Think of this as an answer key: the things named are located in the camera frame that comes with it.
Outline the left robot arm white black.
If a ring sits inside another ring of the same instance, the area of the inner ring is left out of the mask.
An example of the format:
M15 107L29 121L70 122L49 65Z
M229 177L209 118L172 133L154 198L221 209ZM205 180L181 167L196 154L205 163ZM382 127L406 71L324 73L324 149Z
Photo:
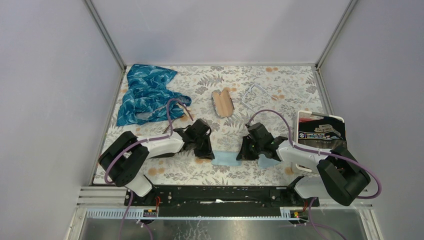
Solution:
M139 138L131 131L122 133L99 157L105 171L105 182L132 191L144 206L155 200L153 184L141 172L144 162L152 158L168 158L193 151L199 159L215 158L210 135L212 129L202 119L183 128L161 135Z

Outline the flag pattern glasses case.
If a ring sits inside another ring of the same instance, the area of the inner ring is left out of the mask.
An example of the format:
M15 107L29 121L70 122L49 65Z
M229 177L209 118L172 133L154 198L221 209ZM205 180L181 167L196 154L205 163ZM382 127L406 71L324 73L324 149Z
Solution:
M216 114L220 118L227 118L233 115L235 107L228 88L213 91L211 99Z

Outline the large light blue cloth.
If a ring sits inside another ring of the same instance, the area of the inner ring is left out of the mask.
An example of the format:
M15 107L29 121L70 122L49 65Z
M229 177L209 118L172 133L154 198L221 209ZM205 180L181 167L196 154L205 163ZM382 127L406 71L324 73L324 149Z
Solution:
M267 168L272 168L275 167L279 164L281 164L282 162L279 160L275 160L272 158L266 158L266 156L264 154L259 155L259 158L257 160L257 164L258 167L261 169L267 169Z

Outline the small light blue cloth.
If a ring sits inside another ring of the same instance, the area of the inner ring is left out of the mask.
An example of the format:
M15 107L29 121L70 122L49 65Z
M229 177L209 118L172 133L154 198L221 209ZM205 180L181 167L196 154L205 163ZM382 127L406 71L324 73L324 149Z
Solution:
M214 159L210 162L216 166L238 167L242 165L240 160L237 160L237 152L229 151L214 151Z

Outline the blue patterned fabric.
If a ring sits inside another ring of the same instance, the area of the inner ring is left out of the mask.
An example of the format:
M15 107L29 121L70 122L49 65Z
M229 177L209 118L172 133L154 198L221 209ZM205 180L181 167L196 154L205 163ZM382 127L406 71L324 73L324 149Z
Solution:
M177 73L154 65L132 65L126 75L128 90L122 97L116 125L144 125L182 117L184 110L177 104L189 107L192 99L167 88Z

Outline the black glasses case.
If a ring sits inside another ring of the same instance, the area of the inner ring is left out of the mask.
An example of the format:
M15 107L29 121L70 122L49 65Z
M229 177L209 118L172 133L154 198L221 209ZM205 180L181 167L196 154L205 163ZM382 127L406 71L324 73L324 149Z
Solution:
M152 159L159 159L159 158L169 158L169 157L173 157L176 153L174 152L168 152L168 153L163 153L160 155L156 155L156 156L152 156Z

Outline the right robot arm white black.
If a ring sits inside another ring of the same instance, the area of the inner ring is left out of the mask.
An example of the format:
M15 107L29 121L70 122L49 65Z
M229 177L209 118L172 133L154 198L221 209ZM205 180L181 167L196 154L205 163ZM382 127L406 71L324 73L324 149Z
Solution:
M309 168L314 176L303 176L287 191L287 201L301 205L309 198L331 198L349 206L369 185L369 174L359 166L343 146L320 149L290 141L287 137L273 135L258 122L245 125L248 134L236 160L259 159L292 163Z

